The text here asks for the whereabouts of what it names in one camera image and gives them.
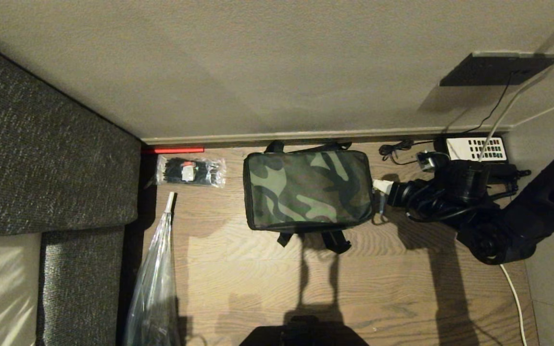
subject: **bag strap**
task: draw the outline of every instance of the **bag strap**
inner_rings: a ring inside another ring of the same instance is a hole
[[[337,143],[332,142],[329,144],[324,144],[319,147],[302,149],[297,151],[292,151],[293,153],[316,153],[319,151],[335,151],[335,150],[347,150],[352,146],[352,142],[343,142]],[[284,144],[281,140],[273,140],[271,144],[266,147],[265,153],[283,153]]]
[[[280,233],[277,243],[283,247],[286,247],[286,245],[290,242],[290,239],[292,239],[292,235],[293,234]],[[343,254],[352,247],[352,243],[345,239],[343,230],[322,232],[322,240],[324,241],[326,249],[329,249],[336,254]]]

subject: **gray fabric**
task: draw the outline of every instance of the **gray fabric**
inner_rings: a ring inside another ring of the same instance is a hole
[[[136,218],[140,142],[0,56],[0,235]]]
[[[38,345],[115,344],[123,229],[42,235]]]

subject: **white cushion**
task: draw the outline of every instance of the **white cushion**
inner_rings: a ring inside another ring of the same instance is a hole
[[[35,344],[41,237],[0,237],[0,346]]]

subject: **clear plastic bag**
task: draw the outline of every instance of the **clear plastic bag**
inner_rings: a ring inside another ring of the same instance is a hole
[[[171,192],[147,258],[138,272],[127,316],[125,346],[180,346],[171,260],[173,199]]]
[[[160,155],[155,181],[161,184],[226,185],[226,160],[166,158]]]

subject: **wood grain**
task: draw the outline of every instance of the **wood grain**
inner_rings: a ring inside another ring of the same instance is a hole
[[[415,164],[382,161],[380,145],[352,146],[367,153],[374,178],[432,177]],[[477,261],[444,225],[414,223],[403,210],[387,208],[378,225],[347,230],[353,247],[338,257],[317,236],[294,237],[283,248],[277,234],[249,230],[242,162],[262,150],[208,149],[202,157],[227,161],[223,189],[158,187],[156,222],[145,232],[144,246],[146,251],[167,195],[175,191],[176,296],[189,346],[239,345],[254,328],[302,313],[343,321],[370,345],[521,344],[516,305],[501,270]],[[414,153],[401,152],[399,161]],[[528,342],[538,345],[525,266],[506,268],[524,309]]]

